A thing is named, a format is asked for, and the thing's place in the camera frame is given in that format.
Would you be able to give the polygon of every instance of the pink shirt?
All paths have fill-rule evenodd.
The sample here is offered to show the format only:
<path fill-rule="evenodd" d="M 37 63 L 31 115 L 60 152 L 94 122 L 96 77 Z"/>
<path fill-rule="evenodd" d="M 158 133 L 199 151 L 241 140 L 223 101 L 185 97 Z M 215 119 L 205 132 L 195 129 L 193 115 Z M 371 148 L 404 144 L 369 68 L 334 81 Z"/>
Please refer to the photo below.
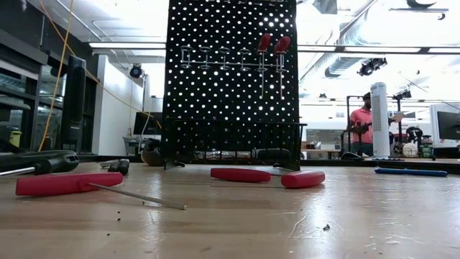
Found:
<path fill-rule="evenodd" d="M 361 125 L 372 123 L 372 112 L 364 108 L 352 112 L 350 115 L 350 123 L 352 123 L 352 126 L 357 126 L 357 122 L 361 122 Z M 372 144 L 372 126 L 369 126 L 369 130 L 361 135 L 361 140 L 363 143 Z M 351 142 L 359 142 L 357 133 L 353 133 Z"/>

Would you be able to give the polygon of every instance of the computer monitor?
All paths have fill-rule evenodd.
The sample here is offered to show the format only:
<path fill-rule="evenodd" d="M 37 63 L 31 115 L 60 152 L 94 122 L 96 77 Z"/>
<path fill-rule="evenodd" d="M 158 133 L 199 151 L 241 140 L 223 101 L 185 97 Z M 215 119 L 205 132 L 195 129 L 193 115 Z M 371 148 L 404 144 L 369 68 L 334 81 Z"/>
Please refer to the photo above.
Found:
<path fill-rule="evenodd" d="M 439 138 L 442 140 L 460 140 L 460 114 L 438 112 Z"/>
<path fill-rule="evenodd" d="M 152 117 L 148 117 L 147 114 L 142 112 L 136 113 L 136 121 L 134 122 L 134 132 L 135 135 L 142 135 L 142 130 L 144 129 L 145 122 L 148 120 L 147 126 L 143 135 L 161 135 L 161 128 L 158 123 L 161 124 L 162 113 L 161 112 L 151 112 Z"/>

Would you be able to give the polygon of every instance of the cable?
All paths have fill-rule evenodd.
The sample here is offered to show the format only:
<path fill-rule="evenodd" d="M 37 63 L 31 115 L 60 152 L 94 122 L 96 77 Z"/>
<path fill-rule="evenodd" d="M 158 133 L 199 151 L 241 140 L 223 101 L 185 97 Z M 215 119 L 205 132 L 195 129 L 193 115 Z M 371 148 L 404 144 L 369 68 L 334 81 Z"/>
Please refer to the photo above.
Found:
<path fill-rule="evenodd" d="M 150 112 L 152 111 L 152 104 L 153 104 L 153 98 L 150 97 L 150 109 L 149 109 L 149 116 L 147 117 L 147 119 L 145 120 L 145 125 L 144 125 L 144 129 L 142 129 L 142 132 L 141 132 L 141 138 L 139 139 L 139 147 L 137 148 L 137 153 L 141 153 L 141 145 L 142 145 L 142 136 L 144 135 L 144 131 L 145 131 L 145 128 L 147 127 L 147 124 L 149 123 L 149 119 L 150 119 Z"/>
<path fill-rule="evenodd" d="M 401 74 L 401 72 L 399 72 L 399 75 L 400 75 L 402 78 L 404 78 L 405 80 L 407 80 L 411 85 L 414 85 L 414 86 L 416 86 L 417 88 L 419 88 L 420 90 L 422 90 L 422 91 L 426 92 L 427 94 L 429 94 L 428 91 L 426 91 L 425 89 L 423 89 L 422 87 L 420 87 L 418 84 L 416 84 L 416 83 L 412 82 L 411 80 L 407 79 L 406 77 L 404 77 L 404 76 Z M 442 102 L 442 103 L 447 104 L 447 105 L 449 105 L 450 107 L 455 108 L 455 109 L 457 109 L 457 110 L 460 111 L 460 108 L 458 108 L 457 106 L 454 106 L 454 105 L 448 103 L 447 101 L 443 101 L 443 100 L 434 100 L 434 101 Z"/>
<path fill-rule="evenodd" d="M 48 11 L 46 10 L 45 5 L 43 4 L 43 1 L 42 1 L 42 0 L 40 0 L 40 5 L 42 6 L 43 11 L 45 12 L 45 16 L 50 20 L 51 25 L 54 27 L 54 29 L 55 29 L 57 35 L 60 37 L 60 39 L 61 39 L 62 41 L 64 41 L 64 45 L 69 49 L 69 51 L 72 53 L 72 55 L 76 56 L 76 54 L 73 52 L 72 48 L 68 45 L 68 43 L 64 40 L 64 37 L 60 34 L 59 29 L 56 27 L 56 24 L 55 24 L 55 23 L 53 22 L 53 20 L 51 19 L 51 16 L 50 16 L 50 14 L 48 13 Z M 130 106 L 128 103 L 126 103 L 125 101 L 123 101 L 123 100 L 121 100 L 120 98 L 116 97 L 113 93 L 111 93 L 109 90 L 107 90 L 107 89 L 101 84 L 101 82 L 99 82 L 99 80 L 97 79 L 97 77 L 93 76 L 93 74 L 92 74 L 90 71 L 88 71 L 87 69 L 86 69 L 86 73 L 89 75 L 89 77 L 90 77 L 91 79 L 93 79 L 93 80 L 97 83 L 98 86 L 102 87 L 102 89 L 103 89 L 105 92 L 107 92 L 108 94 L 110 94 L 110 95 L 111 95 L 112 97 L 114 97 L 116 100 L 120 101 L 122 104 L 124 104 L 124 105 L 126 105 L 126 106 L 128 106 L 128 107 L 131 107 L 132 109 L 134 109 L 134 110 L 136 110 L 136 111 L 138 111 L 138 112 L 141 112 L 141 113 L 143 113 L 143 114 L 145 114 L 145 115 L 148 115 L 149 117 L 153 117 L 152 115 L 150 115 L 150 114 L 148 114 L 148 113 L 146 113 L 146 112 L 143 112 L 143 111 L 141 111 L 141 110 L 138 109 L 138 108 L 134 108 L 133 106 Z M 159 127 L 160 129 L 162 129 L 162 126 L 161 126 L 161 124 L 158 122 L 158 120 L 157 120 L 157 124 L 158 124 L 158 127 Z"/>
<path fill-rule="evenodd" d="M 73 10 L 73 0 L 70 0 L 70 13 L 69 13 L 69 22 L 67 24 L 67 30 L 65 31 L 65 39 L 64 39 L 64 46 L 63 46 L 63 54 L 60 57 L 60 64 L 59 64 L 59 71 L 57 72 L 57 80 L 56 80 L 56 85 L 55 85 L 55 90 L 52 94 L 52 101 L 51 101 L 51 107 L 50 107 L 50 113 L 48 114 L 48 119 L 46 121 L 46 126 L 45 126 L 45 131 L 43 132 L 43 137 L 42 137 L 42 142 L 40 143 L 40 147 L 38 148 L 38 152 L 42 151 L 43 144 L 45 143 L 46 140 L 46 135 L 48 134 L 48 129 L 50 127 L 50 121 L 51 121 L 51 115 L 52 115 L 52 108 L 55 105 L 55 100 L 56 100 L 56 93 L 58 92 L 58 86 L 59 86 L 59 80 L 60 80 L 60 74 L 63 70 L 63 63 L 64 63 L 64 57 L 65 57 L 65 49 L 67 46 L 67 40 L 69 38 L 69 31 L 70 31 L 70 26 L 72 24 L 72 10 Z"/>

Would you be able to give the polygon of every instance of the fluorescent light fixture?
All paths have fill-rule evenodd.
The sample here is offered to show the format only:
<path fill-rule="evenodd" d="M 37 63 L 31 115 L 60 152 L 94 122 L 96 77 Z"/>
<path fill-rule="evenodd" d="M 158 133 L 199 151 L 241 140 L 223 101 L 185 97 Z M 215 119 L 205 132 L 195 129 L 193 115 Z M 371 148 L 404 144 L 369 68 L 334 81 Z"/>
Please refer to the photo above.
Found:
<path fill-rule="evenodd" d="M 119 49 L 119 50 L 154 50 L 164 49 L 165 43 L 161 42 L 90 42 L 92 48 L 97 49 Z"/>
<path fill-rule="evenodd" d="M 460 53 L 460 47 L 432 47 L 429 53 Z"/>
<path fill-rule="evenodd" d="M 347 46 L 344 52 L 349 53 L 417 53 L 419 47 L 364 47 L 364 46 Z"/>
<path fill-rule="evenodd" d="M 336 50 L 336 46 L 298 46 L 298 51 L 308 52 L 333 52 Z"/>

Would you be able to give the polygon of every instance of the white wall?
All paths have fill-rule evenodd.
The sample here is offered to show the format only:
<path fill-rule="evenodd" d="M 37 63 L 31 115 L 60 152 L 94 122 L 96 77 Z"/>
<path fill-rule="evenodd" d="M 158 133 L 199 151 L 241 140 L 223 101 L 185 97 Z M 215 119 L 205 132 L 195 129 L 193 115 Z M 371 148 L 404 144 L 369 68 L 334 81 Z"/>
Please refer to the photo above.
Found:
<path fill-rule="evenodd" d="M 142 69 L 147 74 L 144 93 L 144 112 L 162 112 L 163 96 L 165 95 L 165 64 L 143 64 Z"/>
<path fill-rule="evenodd" d="M 136 109 L 142 109 L 144 89 L 133 83 L 110 64 L 106 55 L 99 57 L 98 78 L 116 98 Z M 98 155 L 126 155 L 122 137 L 134 128 L 136 110 L 120 102 L 101 87 L 96 90 L 93 150 Z"/>

